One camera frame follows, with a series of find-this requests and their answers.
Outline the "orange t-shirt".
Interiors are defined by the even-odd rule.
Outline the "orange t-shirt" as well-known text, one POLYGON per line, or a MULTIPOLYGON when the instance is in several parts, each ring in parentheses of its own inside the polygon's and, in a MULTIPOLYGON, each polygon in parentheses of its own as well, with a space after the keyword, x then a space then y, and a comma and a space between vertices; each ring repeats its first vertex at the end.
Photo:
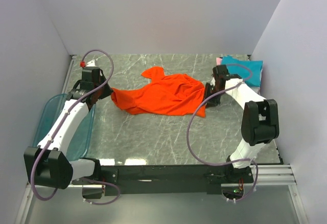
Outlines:
POLYGON ((142 76, 151 82, 134 90, 114 88, 111 94, 112 102, 131 115, 185 116, 203 101, 205 86, 187 74, 166 75, 162 67, 154 66, 142 76))

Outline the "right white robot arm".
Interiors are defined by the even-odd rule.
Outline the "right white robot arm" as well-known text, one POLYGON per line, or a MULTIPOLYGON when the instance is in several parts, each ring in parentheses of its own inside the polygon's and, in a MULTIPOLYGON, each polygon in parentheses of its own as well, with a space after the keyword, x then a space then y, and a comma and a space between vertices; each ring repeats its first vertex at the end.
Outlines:
POLYGON ((229 156, 232 165, 225 168, 227 181, 235 183, 242 177, 242 168, 251 164, 261 149, 279 136, 278 105, 274 99, 265 99, 238 74, 231 74, 226 65, 213 68, 213 79, 205 85, 203 100, 206 107, 217 106, 226 93, 243 109, 242 140, 229 156))

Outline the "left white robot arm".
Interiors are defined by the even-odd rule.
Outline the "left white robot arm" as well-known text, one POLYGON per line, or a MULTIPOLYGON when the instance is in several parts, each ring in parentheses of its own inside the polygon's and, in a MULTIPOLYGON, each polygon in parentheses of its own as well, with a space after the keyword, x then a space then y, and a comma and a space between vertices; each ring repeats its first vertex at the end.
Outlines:
POLYGON ((63 109, 50 131, 35 147, 24 152, 29 183, 55 189, 66 189, 77 179, 85 178, 90 184, 102 178, 97 159, 67 158, 69 145, 83 120, 93 112, 98 100, 112 94, 103 71, 87 66, 82 77, 67 94, 63 109))

